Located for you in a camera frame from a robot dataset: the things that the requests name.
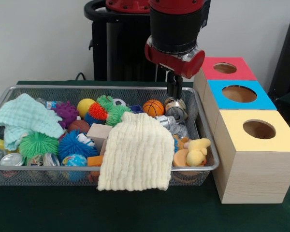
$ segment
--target metal basket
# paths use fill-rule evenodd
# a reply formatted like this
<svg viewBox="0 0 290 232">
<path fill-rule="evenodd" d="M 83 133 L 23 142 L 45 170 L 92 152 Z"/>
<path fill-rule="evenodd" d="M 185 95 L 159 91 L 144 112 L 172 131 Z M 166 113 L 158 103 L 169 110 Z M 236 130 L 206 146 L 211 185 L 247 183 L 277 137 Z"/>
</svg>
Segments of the metal basket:
<svg viewBox="0 0 290 232">
<path fill-rule="evenodd" d="M 94 87 L 94 86 L 14 86 L 0 98 L 0 107 L 7 101 L 27 93 L 34 99 L 70 101 L 77 105 L 81 99 L 97 99 L 101 95 L 121 98 L 130 105 L 143 104 L 149 99 L 161 102 L 168 97 L 165 87 Z M 219 165 L 219 158 L 198 94 L 188 87 L 182 90 L 187 106 L 186 126 L 191 139 L 208 138 L 207 164 L 204 167 L 172 167 L 170 185 L 200 186 L 209 172 Z M 0 127 L 0 138 L 4 128 Z M 97 185 L 99 167 L 36 167 L 0 166 L 0 186 L 87 186 Z"/>
</svg>

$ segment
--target wooden box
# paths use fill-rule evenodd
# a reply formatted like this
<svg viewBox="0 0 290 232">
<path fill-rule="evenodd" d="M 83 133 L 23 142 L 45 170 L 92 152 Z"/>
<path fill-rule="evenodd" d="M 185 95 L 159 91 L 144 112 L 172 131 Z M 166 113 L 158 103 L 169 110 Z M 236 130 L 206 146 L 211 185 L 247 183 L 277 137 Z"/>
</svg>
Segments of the wooden box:
<svg viewBox="0 0 290 232">
<path fill-rule="evenodd" d="M 213 171 L 222 203 L 282 203 L 290 186 L 290 128 L 275 110 L 220 110 Z"/>
<path fill-rule="evenodd" d="M 252 80 L 256 77 L 241 57 L 205 57 L 195 75 L 193 88 L 203 102 L 207 80 Z"/>
<path fill-rule="evenodd" d="M 257 81 L 208 80 L 203 108 L 210 130 L 215 133 L 219 109 L 276 110 Z"/>
</svg>

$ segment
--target round hole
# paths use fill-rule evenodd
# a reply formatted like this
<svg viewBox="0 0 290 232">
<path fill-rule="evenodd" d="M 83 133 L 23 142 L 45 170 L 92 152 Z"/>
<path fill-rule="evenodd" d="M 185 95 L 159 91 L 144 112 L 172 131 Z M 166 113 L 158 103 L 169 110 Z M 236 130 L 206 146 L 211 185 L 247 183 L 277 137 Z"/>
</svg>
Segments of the round hole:
<svg viewBox="0 0 290 232">
<path fill-rule="evenodd" d="M 274 127 L 264 121 L 250 120 L 243 124 L 246 133 L 257 139 L 271 139 L 276 135 Z"/>
<path fill-rule="evenodd" d="M 245 86 L 227 86 L 222 89 L 222 94 L 235 102 L 248 103 L 257 99 L 255 91 Z"/>
<path fill-rule="evenodd" d="M 235 73 L 237 71 L 237 68 L 234 65 L 228 63 L 217 63 L 214 65 L 214 69 L 217 72 L 226 74 Z"/>
</svg>

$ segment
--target white wall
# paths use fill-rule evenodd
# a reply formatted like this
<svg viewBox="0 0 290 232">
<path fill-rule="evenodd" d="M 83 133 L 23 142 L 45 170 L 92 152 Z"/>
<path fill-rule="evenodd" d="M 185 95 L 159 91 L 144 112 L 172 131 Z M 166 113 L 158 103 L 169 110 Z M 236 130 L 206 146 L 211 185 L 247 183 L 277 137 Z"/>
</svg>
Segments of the white wall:
<svg viewBox="0 0 290 232">
<path fill-rule="evenodd" d="M 0 0 L 0 94 L 18 80 L 93 79 L 89 0 Z"/>
<path fill-rule="evenodd" d="M 0 0 L 0 94 L 18 80 L 93 76 L 89 0 Z M 199 45 L 244 57 L 267 89 L 290 22 L 290 0 L 212 0 Z"/>
</svg>

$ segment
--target cream knitted cloth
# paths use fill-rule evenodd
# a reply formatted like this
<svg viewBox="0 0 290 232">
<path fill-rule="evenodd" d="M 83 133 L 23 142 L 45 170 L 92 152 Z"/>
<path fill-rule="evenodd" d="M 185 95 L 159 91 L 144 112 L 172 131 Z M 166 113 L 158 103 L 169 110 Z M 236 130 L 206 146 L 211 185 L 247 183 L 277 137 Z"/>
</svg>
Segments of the cream knitted cloth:
<svg viewBox="0 0 290 232">
<path fill-rule="evenodd" d="M 167 190 L 174 139 L 147 114 L 125 112 L 110 132 L 98 190 Z"/>
</svg>

